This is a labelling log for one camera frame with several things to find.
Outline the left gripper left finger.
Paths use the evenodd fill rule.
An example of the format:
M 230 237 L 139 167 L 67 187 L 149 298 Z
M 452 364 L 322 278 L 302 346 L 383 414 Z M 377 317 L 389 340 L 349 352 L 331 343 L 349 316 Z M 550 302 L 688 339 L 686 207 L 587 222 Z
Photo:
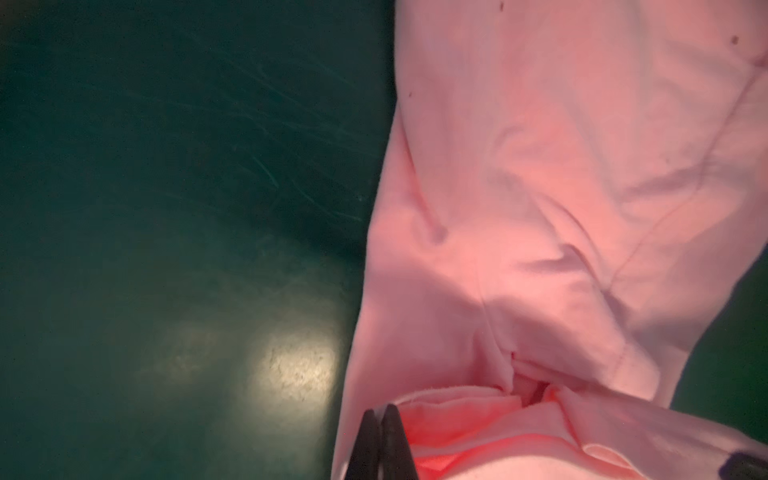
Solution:
M 345 480 L 377 480 L 379 478 L 381 432 L 374 410 L 366 410 L 355 438 Z

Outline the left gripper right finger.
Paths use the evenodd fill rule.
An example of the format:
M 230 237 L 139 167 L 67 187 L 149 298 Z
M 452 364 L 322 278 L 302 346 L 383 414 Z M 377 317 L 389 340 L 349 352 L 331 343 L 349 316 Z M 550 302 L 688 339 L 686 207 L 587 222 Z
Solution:
M 381 421 L 381 449 L 379 464 L 383 480 L 418 480 L 418 472 L 411 453 L 398 408 L 388 404 Z

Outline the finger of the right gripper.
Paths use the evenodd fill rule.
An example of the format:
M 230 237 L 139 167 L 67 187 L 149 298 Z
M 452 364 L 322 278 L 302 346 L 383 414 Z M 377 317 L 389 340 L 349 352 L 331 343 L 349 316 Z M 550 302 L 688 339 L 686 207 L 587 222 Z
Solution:
M 721 480 L 768 480 L 768 462 L 745 452 L 733 453 L 718 470 Z

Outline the pink t-shirt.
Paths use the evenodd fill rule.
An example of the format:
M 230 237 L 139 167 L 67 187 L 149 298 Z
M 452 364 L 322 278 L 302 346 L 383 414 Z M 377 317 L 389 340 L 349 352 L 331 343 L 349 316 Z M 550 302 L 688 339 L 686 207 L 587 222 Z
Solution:
M 763 1 L 399 1 L 332 475 L 395 405 L 419 479 L 718 479 L 671 409 L 767 244 Z

